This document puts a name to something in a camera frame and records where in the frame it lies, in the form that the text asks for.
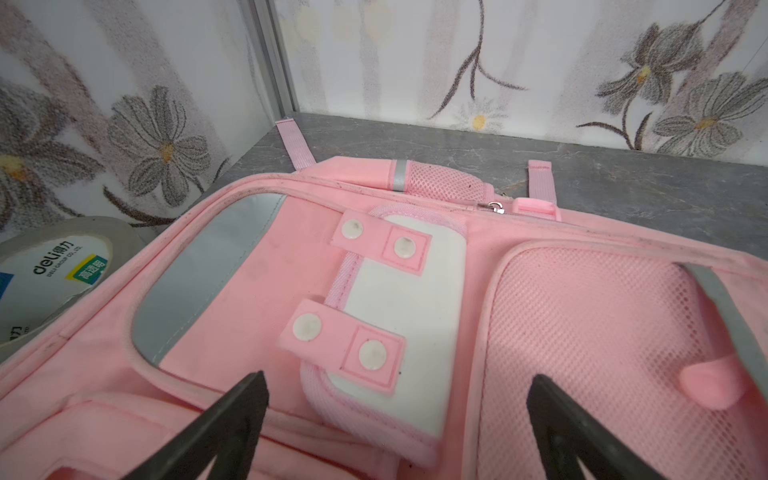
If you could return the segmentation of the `pink student backpack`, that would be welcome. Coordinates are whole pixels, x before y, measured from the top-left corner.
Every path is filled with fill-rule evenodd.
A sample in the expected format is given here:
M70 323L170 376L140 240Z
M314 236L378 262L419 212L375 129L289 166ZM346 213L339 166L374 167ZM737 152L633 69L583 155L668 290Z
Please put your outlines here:
M767 475L767 264L407 160L319 162L191 208L1 363L5 479L118 479L246 375L249 479L546 479L551 378L662 479Z

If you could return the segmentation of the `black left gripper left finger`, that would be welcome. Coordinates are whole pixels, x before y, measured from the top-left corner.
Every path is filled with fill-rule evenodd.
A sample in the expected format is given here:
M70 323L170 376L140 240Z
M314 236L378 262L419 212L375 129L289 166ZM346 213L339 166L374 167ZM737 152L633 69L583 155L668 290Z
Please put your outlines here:
M264 373L246 375L128 479L245 479L253 463L269 391Z

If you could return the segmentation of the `clear tape roll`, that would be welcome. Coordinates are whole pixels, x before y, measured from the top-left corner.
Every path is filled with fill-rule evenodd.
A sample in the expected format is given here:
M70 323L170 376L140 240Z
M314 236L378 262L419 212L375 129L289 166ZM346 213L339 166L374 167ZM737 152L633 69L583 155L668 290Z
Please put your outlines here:
M145 242L126 222L65 220L1 244L1 360L134 257Z

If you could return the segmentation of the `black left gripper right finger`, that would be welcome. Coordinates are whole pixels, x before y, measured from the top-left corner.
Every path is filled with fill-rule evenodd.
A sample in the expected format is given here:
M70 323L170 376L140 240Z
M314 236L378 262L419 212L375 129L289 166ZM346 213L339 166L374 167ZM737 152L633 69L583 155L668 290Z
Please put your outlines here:
M548 479L663 477L548 376L533 377L526 407Z

